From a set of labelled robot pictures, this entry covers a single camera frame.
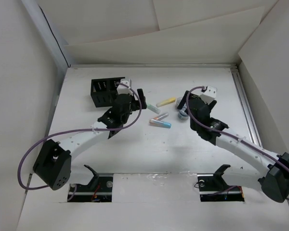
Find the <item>green highlighter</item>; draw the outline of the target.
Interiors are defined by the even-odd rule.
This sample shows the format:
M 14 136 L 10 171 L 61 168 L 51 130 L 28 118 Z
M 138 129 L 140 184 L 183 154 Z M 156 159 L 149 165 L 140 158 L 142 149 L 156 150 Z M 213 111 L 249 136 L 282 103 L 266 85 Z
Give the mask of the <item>green highlighter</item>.
M 158 109 L 157 107 L 155 107 L 155 106 L 153 106 L 151 104 L 147 104 L 147 109 L 152 111 L 152 112 L 154 112 L 154 113 L 156 113 L 156 114 L 158 114 L 158 115 L 161 113 L 160 109 Z

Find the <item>clear jar blue label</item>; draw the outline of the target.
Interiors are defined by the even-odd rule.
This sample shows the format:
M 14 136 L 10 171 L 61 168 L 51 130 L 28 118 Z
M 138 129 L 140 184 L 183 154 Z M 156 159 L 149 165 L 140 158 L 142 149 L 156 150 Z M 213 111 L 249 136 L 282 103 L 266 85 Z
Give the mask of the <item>clear jar blue label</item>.
M 179 110 L 178 118 L 181 120 L 188 120 L 189 119 L 189 115 L 186 112 L 186 107 L 183 107 L 182 109 Z

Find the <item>blue highlighter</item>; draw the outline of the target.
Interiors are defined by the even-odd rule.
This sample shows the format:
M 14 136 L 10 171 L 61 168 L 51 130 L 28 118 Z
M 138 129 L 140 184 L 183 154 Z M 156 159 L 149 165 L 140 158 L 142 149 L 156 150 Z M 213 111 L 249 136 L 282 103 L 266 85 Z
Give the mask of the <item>blue highlighter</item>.
M 158 127 L 161 127 L 161 128 L 171 128 L 171 123 L 164 122 L 164 121 L 161 121 L 161 120 L 153 120 L 153 119 L 151 119 L 149 121 L 149 123 L 151 125 L 158 126 Z

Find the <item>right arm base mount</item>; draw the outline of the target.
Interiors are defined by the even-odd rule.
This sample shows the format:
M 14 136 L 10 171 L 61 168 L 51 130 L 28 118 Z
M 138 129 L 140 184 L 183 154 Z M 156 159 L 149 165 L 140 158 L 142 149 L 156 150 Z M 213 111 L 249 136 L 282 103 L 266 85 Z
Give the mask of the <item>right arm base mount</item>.
M 194 188 L 199 189 L 201 202 L 245 202 L 240 186 L 230 186 L 222 178 L 230 165 L 221 165 L 214 173 L 197 174 Z

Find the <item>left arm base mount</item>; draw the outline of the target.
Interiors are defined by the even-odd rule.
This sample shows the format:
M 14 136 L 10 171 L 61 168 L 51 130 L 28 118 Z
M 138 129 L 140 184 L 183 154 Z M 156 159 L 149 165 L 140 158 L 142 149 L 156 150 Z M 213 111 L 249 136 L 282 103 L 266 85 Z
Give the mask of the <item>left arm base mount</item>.
M 72 170 L 67 201 L 89 203 L 111 203 L 113 173 L 97 173 L 89 165 Z

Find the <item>yellow highlighter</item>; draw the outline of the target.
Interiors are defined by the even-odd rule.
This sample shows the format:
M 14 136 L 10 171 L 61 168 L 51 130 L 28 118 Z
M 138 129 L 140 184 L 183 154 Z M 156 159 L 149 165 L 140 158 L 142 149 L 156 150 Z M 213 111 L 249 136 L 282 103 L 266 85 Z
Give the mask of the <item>yellow highlighter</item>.
M 162 106 L 165 106 L 165 105 L 168 105 L 168 104 L 171 104 L 171 103 L 174 103 L 176 101 L 176 98 L 175 97 L 171 97 L 169 99 L 166 99 L 166 100 L 163 100 L 161 102 L 158 102 L 156 104 L 156 107 L 162 107 Z

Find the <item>orange highlighter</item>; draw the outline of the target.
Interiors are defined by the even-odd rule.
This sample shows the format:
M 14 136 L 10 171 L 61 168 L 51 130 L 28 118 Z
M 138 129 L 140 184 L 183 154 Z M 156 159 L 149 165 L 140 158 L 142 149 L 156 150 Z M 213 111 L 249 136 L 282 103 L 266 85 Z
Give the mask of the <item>orange highlighter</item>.
M 166 117 L 169 116 L 169 113 L 168 112 L 165 112 L 165 113 L 162 113 L 162 114 L 159 114 L 158 116 L 150 119 L 150 121 L 153 121 L 153 120 L 163 120 L 165 119 Z

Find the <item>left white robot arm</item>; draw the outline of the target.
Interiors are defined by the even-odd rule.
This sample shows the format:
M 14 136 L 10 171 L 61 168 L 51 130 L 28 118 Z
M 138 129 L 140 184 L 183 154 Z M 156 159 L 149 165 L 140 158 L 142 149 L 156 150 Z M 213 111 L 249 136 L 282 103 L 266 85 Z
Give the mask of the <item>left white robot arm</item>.
M 34 173 L 54 191 L 65 184 L 82 185 L 88 191 L 94 190 L 99 174 L 88 165 L 74 167 L 72 162 L 92 146 L 128 128 L 126 123 L 130 115 L 143 109 L 146 109 L 146 102 L 142 89 L 118 94 L 112 107 L 88 131 L 79 132 L 61 141 L 48 139 L 33 165 Z

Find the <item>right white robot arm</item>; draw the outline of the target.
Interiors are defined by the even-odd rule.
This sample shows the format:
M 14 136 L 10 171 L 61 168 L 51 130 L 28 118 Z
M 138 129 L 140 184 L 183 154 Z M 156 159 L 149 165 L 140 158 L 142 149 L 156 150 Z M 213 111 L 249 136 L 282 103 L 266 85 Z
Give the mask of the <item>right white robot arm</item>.
M 255 176 L 246 173 L 227 175 L 229 164 L 221 165 L 213 173 L 198 177 L 200 191 L 207 191 L 201 196 L 202 201 L 213 201 L 240 187 L 262 191 L 271 200 L 282 203 L 289 201 L 289 153 L 277 154 L 250 142 L 245 137 L 233 132 L 229 126 L 210 116 L 216 105 L 216 89 L 204 87 L 201 94 L 190 90 L 184 93 L 177 108 L 184 110 L 190 117 L 190 128 L 197 135 L 214 146 L 227 150 L 250 164 L 258 171 Z

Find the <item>clear jar of paperclips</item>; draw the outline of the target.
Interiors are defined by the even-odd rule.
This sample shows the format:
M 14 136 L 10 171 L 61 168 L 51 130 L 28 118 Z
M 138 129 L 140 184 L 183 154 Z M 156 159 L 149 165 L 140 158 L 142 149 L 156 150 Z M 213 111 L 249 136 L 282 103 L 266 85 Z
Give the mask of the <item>clear jar of paperclips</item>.
M 181 110 L 184 104 L 185 104 L 185 101 L 182 97 L 179 97 L 176 99 L 176 109 Z

